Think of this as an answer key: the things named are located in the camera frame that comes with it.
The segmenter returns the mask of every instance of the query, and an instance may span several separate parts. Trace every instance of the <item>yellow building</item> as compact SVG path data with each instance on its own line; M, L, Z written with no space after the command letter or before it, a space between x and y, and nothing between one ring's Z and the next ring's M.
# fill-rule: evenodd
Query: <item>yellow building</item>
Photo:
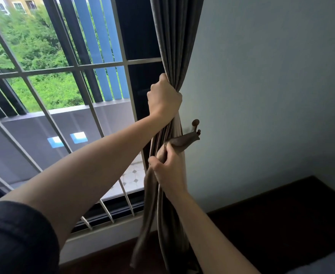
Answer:
M43 5L42 0L5 0L10 8L23 11L31 14L33 10L37 9L38 5Z

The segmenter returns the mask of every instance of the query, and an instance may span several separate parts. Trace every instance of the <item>forearm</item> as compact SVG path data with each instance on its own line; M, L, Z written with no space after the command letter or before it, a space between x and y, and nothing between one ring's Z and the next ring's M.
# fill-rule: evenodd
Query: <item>forearm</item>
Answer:
M203 273L259 273L188 194L171 199Z
M0 200L25 203L42 212L62 246L78 219L165 124L160 117L148 116L64 157Z

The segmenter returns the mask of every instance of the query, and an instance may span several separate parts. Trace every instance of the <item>curtain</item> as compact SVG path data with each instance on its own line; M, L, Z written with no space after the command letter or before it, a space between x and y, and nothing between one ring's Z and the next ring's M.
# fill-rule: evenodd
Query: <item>curtain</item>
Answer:
M197 33L203 0L150 0L162 63L170 84L179 91L188 70ZM164 144L175 138L180 151L197 138L196 125L192 133L182 136L179 114L151 142L150 156L165 161ZM182 157L185 173L184 152ZM133 251L131 266L136 267L157 210L158 234L162 256L169 273L198 273L199 265L184 233L179 217L159 187L153 171L144 180L145 204L143 226Z

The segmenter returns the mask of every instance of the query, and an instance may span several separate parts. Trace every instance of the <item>gray wall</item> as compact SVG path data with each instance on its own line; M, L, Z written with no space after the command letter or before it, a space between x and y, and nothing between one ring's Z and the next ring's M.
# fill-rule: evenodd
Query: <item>gray wall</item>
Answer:
M181 92L206 210L311 174L335 188L335 0L204 0Z
M98 103L95 110L105 135L115 133L134 122L129 99ZM88 106L50 112L73 151L100 138ZM47 141L47 138L57 135L42 112L6 119L3 124L42 169L68 154L64 147L52 148ZM81 131L85 133L88 142L74 144L70 134ZM0 177L12 184L28 180L36 174L36 170L0 133Z

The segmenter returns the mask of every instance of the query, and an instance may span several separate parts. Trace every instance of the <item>hand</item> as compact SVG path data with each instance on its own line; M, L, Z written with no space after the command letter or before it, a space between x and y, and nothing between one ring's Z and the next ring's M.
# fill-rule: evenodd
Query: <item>hand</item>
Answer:
M167 160L164 164L153 156L148 159L148 162L167 198L174 204L177 197L188 193L188 191L184 183L181 158L170 143L167 144L166 151Z
M183 97L170 85L166 74L162 73L159 81L151 85L147 99L150 115L158 116L166 125L178 113Z

